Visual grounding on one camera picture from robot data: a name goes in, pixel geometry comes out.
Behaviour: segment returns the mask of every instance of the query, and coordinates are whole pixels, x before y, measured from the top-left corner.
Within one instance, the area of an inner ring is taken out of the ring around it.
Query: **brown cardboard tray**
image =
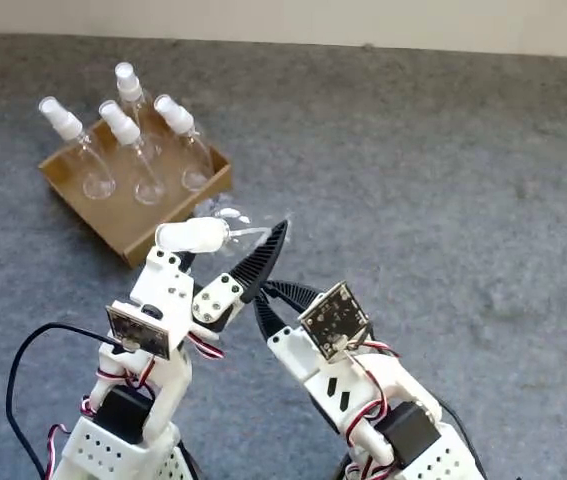
[[[156,125],[157,135],[166,127]],[[105,200],[91,200],[83,195],[80,182],[68,168],[71,151],[62,149],[39,165],[50,186],[61,198],[130,266],[135,267],[146,257],[154,245],[154,230],[160,223],[185,220],[197,203],[232,188],[230,162],[211,148],[214,176],[205,188],[191,194],[180,186],[183,164],[169,147],[163,149],[157,168],[168,183],[168,193],[159,205],[142,205],[134,198],[133,166],[123,159],[114,158],[116,140],[105,122],[91,129],[101,140],[117,182],[116,190]]]

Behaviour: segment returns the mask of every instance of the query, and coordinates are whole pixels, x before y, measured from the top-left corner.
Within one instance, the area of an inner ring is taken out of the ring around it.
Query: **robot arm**
[[[263,292],[255,310],[268,347],[349,447],[353,462],[339,480],[484,479],[456,431],[441,422],[437,400],[396,355],[373,341],[369,320],[347,285],[320,293],[266,282]],[[268,296],[300,313],[301,325],[287,326]],[[402,403],[392,409],[390,400]]]
[[[151,249],[130,293],[132,303],[115,301],[107,307],[109,336],[126,351],[101,346],[96,385],[55,480],[199,478],[171,423],[192,378],[184,342],[193,339],[198,347],[201,338],[218,339],[259,293],[286,231],[287,222],[276,225],[249,256],[205,287],[189,274],[191,255]],[[190,253],[201,251],[190,247]],[[142,386],[150,397],[139,391]]]

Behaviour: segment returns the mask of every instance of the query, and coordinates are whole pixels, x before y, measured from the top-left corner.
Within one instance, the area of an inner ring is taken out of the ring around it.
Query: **white bottle cap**
[[[169,95],[160,95],[154,101],[154,110],[165,119],[177,135],[189,132],[194,126],[194,117],[184,107],[176,103]]]
[[[154,243],[169,252],[210,253],[218,251],[229,234],[230,229],[221,218],[191,218],[186,222],[159,225]]]
[[[99,113],[121,145],[130,145],[141,136],[139,127],[123,113],[114,100],[104,102],[99,108]]]
[[[123,100],[133,102],[143,95],[141,82],[134,73],[134,67],[127,63],[121,62],[114,69],[116,74],[116,86],[119,89],[119,95]]]
[[[66,142],[75,139],[83,131],[83,124],[54,97],[45,97],[39,103],[39,111],[47,117],[54,130]]]

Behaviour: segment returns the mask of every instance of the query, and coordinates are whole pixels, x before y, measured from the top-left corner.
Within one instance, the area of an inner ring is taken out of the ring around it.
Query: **black cable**
[[[114,340],[113,338],[109,338],[104,335],[99,335],[98,333],[90,332],[89,330],[84,330],[82,328],[75,327],[73,325],[68,325],[66,323],[59,323],[59,322],[46,323],[45,325],[42,325],[41,327],[37,328],[25,339],[25,341],[19,347],[18,351],[16,352],[16,355],[14,356],[14,360],[12,361],[12,367],[10,368],[10,376],[8,377],[8,381],[7,381],[7,391],[5,393],[5,414],[7,415],[7,421],[12,427],[12,430],[14,430],[14,434],[16,435],[16,438],[18,438],[19,442],[21,442],[21,445],[23,445],[23,448],[25,449],[28,456],[32,460],[32,463],[34,463],[34,466],[36,467],[36,470],[41,478],[45,477],[45,469],[43,468],[43,464],[39,460],[39,457],[36,455],[36,452],[34,452],[32,445],[27,440],[27,438],[25,438],[25,435],[23,434],[21,427],[19,427],[18,423],[16,422],[16,419],[14,418],[14,413],[12,411],[13,410],[12,403],[14,398],[14,382],[16,381],[16,371],[19,368],[19,363],[21,363],[21,357],[23,357],[25,350],[36,339],[36,337],[54,328],[58,328],[61,330],[69,330],[74,333],[80,333],[81,335],[85,335],[86,337],[90,337],[95,340],[100,340],[103,343],[109,343],[110,345],[113,345],[115,348],[117,348],[119,351],[122,351],[121,344],[118,341]]]
[[[483,464],[481,463],[481,459],[479,458],[479,454],[477,453],[476,449],[474,448],[474,444],[472,443],[472,440],[470,440],[470,436],[467,433],[467,430],[465,430],[465,425],[461,421],[461,417],[459,417],[458,413],[456,413],[454,411],[454,409],[445,400],[441,399],[440,397],[437,397],[434,394],[432,394],[432,396],[436,399],[437,402],[439,402],[441,404],[441,407],[443,407],[443,410],[445,410],[450,415],[450,417],[452,417],[454,419],[454,421],[458,425],[459,430],[461,431],[461,435],[463,435],[463,439],[465,440],[465,443],[467,445],[467,448],[470,451],[470,453],[472,454],[472,456],[474,457],[474,461],[476,462],[476,468],[478,468],[481,475],[483,475],[483,478],[485,480],[487,480],[487,474],[485,473],[485,469],[483,468]]]

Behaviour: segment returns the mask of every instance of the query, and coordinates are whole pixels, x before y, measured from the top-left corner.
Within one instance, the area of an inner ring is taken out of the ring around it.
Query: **clear plastic bottle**
[[[141,86],[139,78],[134,73],[134,67],[130,63],[119,63],[114,73],[123,112],[134,120],[141,132],[150,133],[152,130],[151,117],[154,115],[152,96]]]
[[[196,127],[194,117],[169,95],[157,97],[154,109],[174,133],[178,154],[185,165],[181,184],[190,192],[200,191],[214,175],[214,168],[210,149]]]
[[[99,108],[103,120],[107,122],[112,133],[121,145],[121,153],[134,159],[137,168],[137,179],[134,197],[144,205],[156,205],[165,196],[166,189],[155,170],[156,160],[161,149],[145,135],[125,115],[114,100],[104,102]]]
[[[68,166],[75,175],[82,177],[83,194],[92,200],[102,200],[112,195],[116,182],[104,160],[98,138],[86,132],[83,124],[54,97],[41,100],[39,111],[70,146],[67,152]]]

